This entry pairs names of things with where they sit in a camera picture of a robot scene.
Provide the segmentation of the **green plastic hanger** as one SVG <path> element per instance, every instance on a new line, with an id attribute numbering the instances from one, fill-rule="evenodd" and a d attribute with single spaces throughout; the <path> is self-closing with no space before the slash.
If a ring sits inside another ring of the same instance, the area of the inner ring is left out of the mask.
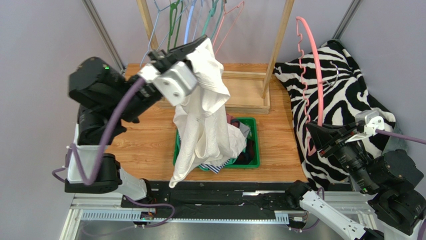
<path id="1" fill-rule="evenodd" d="M 170 3 L 167 50 L 170 50 L 177 46 L 181 26 L 181 14 L 183 13 L 183 10 L 184 3 L 182 0 L 176 0 Z"/>

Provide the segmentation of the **light blue plastic hanger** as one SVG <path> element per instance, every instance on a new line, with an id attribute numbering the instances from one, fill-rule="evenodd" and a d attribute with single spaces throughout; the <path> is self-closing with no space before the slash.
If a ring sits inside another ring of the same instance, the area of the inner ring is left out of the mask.
<path id="1" fill-rule="evenodd" d="M 204 0 L 189 0 L 189 13 L 186 20 L 183 43 L 195 40 L 199 28 Z"/>

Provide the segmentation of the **teal plastic hanger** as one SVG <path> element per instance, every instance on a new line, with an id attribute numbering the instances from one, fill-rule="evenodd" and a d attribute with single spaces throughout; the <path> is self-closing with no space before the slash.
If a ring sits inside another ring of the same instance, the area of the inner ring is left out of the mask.
<path id="1" fill-rule="evenodd" d="M 221 23 L 222 18 L 225 16 L 225 11 L 226 11 L 225 8 L 226 8 L 227 2 L 228 2 L 227 0 L 212 0 L 211 8 L 210 8 L 210 10 L 207 14 L 207 18 L 206 18 L 206 21 L 205 21 L 203 29 L 202 29 L 202 33 L 201 33 L 202 35 L 206 35 L 207 28 L 210 24 L 211 19 L 216 14 L 217 9 L 219 9 L 219 11 L 218 11 L 219 15 L 218 15 L 218 19 L 215 23 L 214 30 L 210 35 L 208 35 L 211 39 L 216 36 L 216 34 L 219 30 L 219 24 Z"/>

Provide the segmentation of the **grey tank top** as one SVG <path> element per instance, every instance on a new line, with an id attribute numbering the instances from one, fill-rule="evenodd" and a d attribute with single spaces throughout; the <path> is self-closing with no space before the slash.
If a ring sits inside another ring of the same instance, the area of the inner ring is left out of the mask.
<path id="1" fill-rule="evenodd" d="M 251 128 L 243 123 L 239 123 L 239 130 L 241 131 L 242 135 L 247 139 L 251 135 Z"/>

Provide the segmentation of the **navy tank top maroon trim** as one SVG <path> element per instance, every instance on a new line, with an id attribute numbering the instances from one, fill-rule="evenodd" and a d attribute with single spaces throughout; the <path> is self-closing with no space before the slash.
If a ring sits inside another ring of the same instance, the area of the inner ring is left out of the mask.
<path id="1" fill-rule="evenodd" d="M 251 139 L 247 139 L 245 149 L 239 154 L 234 165 L 249 165 L 255 156 L 255 142 Z"/>

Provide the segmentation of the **blue white striped tank top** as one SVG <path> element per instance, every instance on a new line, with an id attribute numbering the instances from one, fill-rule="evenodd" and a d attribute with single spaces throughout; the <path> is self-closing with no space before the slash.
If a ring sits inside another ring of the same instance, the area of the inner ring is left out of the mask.
<path id="1" fill-rule="evenodd" d="M 200 164 L 198 167 L 203 170 L 203 171 L 211 171 L 215 174 L 219 173 L 221 171 L 221 169 L 223 169 L 224 167 L 228 166 L 228 165 L 232 165 L 234 162 L 236 161 L 235 158 L 230 158 L 228 161 L 226 161 L 225 163 L 223 163 L 222 165 L 219 166 L 214 166 L 211 164 Z"/>

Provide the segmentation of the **maroon tank top dark trim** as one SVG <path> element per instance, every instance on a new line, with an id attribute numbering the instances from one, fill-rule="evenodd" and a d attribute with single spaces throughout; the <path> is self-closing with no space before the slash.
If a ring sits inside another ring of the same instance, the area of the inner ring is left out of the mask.
<path id="1" fill-rule="evenodd" d="M 232 125 L 236 128 L 240 128 L 240 121 L 237 118 L 233 117 L 232 115 L 230 115 L 228 113 L 226 114 L 226 121 L 227 121 L 228 124 L 230 124 L 230 125 Z"/>

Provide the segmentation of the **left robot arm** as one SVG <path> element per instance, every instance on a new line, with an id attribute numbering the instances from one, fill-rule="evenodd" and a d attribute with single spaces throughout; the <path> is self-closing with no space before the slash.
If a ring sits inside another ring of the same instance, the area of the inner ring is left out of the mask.
<path id="1" fill-rule="evenodd" d="M 169 51 L 153 50 L 149 63 L 130 78 L 99 57 L 86 59 L 69 75 L 68 95 L 79 109 L 66 156 L 65 192 L 119 193 L 134 201 L 151 197 L 149 182 L 127 173 L 106 149 L 126 132 L 123 122 L 138 123 L 160 100 L 176 106 L 194 91 L 197 78 L 188 55 L 206 40 L 203 35 Z"/>

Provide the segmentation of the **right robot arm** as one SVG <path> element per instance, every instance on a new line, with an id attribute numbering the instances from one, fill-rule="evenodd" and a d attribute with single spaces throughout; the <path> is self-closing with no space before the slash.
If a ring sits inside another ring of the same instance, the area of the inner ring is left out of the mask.
<path id="1" fill-rule="evenodd" d="M 424 178 L 402 149 L 371 159 L 359 140 L 359 125 L 307 124 L 322 157 L 334 157 L 354 179 L 362 194 L 371 195 L 368 205 L 384 229 L 356 223 L 326 203 L 302 181 L 284 193 L 288 205 L 316 216 L 345 240 L 421 240 L 426 231 L 426 199 L 416 186 Z"/>

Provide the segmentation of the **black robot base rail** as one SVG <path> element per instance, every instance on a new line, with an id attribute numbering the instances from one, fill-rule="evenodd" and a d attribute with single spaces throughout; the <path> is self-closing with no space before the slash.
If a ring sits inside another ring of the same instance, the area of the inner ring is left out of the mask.
<path id="1" fill-rule="evenodd" d="M 286 190 L 290 182 L 185 181 L 170 188 L 152 181 L 148 197 L 130 201 L 118 193 L 78 193 L 71 203 L 83 221 L 120 221 L 148 228 L 159 223 L 288 224 L 306 211 Z"/>

